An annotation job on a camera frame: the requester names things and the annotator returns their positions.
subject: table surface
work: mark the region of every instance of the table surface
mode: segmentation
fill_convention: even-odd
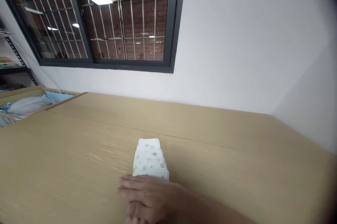
[[[317,222],[335,177],[333,155],[270,116],[93,93],[0,136],[6,224],[123,223],[139,138],[159,138],[171,181],[258,223]]]

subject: window frame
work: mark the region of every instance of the window frame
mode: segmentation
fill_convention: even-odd
[[[76,18],[80,27],[87,59],[60,59],[60,58],[43,58],[38,49],[35,35],[28,27],[25,17],[21,14],[14,0],[6,0],[12,11],[21,31],[23,32],[30,48],[32,49],[40,66],[52,67],[76,67],[76,68],[97,68],[113,70],[133,70],[160,73],[173,73],[176,59],[180,18],[183,0],[167,0],[166,30],[165,30],[165,47],[163,61],[134,61],[134,60],[106,60],[96,59],[94,57],[91,40],[88,34],[87,26],[84,19],[84,11],[81,0],[71,0]]]

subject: window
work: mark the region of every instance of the window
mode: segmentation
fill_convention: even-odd
[[[172,73],[182,0],[6,0],[42,66]]]

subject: forearm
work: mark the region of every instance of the forearm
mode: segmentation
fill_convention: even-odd
[[[173,204],[177,214],[185,215],[196,223],[253,224],[237,211],[199,193],[178,186],[178,198]]]

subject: folded diaper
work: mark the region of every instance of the folded diaper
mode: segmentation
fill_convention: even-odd
[[[159,139],[139,139],[132,175],[150,175],[168,181],[169,174]]]

